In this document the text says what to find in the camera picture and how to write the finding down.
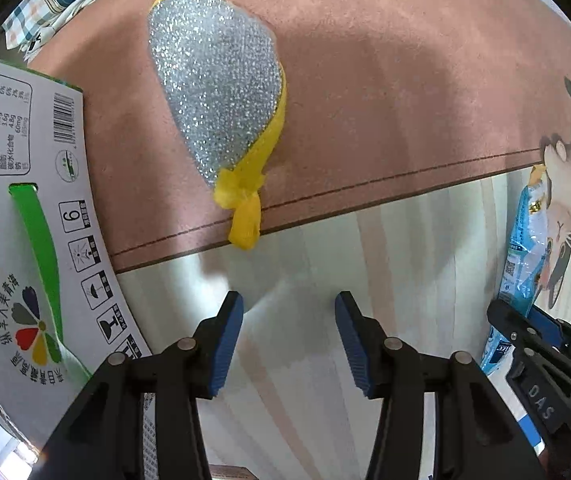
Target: barcode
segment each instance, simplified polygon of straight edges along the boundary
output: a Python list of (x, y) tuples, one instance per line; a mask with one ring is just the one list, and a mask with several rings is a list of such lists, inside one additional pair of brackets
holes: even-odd
[(54, 141), (76, 144), (74, 132), (74, 99), (54, 94)]
[(505, 273), (509, 274), (510, 276), (514, 276), (515, 275), (515, 263), (511, 262), (511, 261), (507, 261), (505, 262)]

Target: red petal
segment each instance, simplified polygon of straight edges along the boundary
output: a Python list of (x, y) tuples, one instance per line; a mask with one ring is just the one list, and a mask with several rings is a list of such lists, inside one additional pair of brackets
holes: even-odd
[(39, 329), (34, 328), (22, 328), (16, 332), (14, 336), (16, 338), (16, 344), (19, 345), (21, 350), (27, 350), (32, 346), (34, 338), (39, 333)]

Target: brown mat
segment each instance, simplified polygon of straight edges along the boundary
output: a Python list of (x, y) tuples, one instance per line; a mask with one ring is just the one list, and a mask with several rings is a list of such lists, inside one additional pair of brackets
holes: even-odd
[[(124, 270), (226, 240), (147, 51), (154, 0), (98, 0), (31, 67), (85, 92), (94, 202)], [(571, 28), (539, 0), (231, 0), (288, 83), (263, 229), (526, 166), (571, 141)]]

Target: metal screw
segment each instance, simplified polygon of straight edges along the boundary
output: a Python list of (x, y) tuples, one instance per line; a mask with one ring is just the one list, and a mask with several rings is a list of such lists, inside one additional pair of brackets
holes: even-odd
[(462, 365), (469, 365), (472, 362), (472, 356), (464, 351), (456, 352), (454, 358)]
[(125, 362), (125, 354), (123, 352), (114, 352), (107, 358), (107, 362), (112, 366), (122, 365)]
[(196, 339), (194, 339), (193, 337), (184, 337), (184, 338), (178, 340), (178, 343), (176, 343), (176, 346), (178, 346), (182, 350), (186, 350), (186, 351), (192, 350), (196, 347)]
[(383, 345), (388, 350), (401, 350), (403, 348), (403, 341), (398, 337), (388, 337), (383, 341)]

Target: green petal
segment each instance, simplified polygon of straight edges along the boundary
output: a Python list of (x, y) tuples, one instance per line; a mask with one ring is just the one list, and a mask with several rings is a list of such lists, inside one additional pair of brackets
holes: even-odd
[(15, 303), (12, 306), (12, 319), (20, 325), (35, 325), (34, 316), (22, 304)]
[(59, 344), (54, 341), (54, 338), (48, 333), (45, 334), (45, 341), (47, 343), (47, 349), (50, 351), (50, 357), (52, 358), (52, 361), (55, 363), (60, 363), (61, 357)]

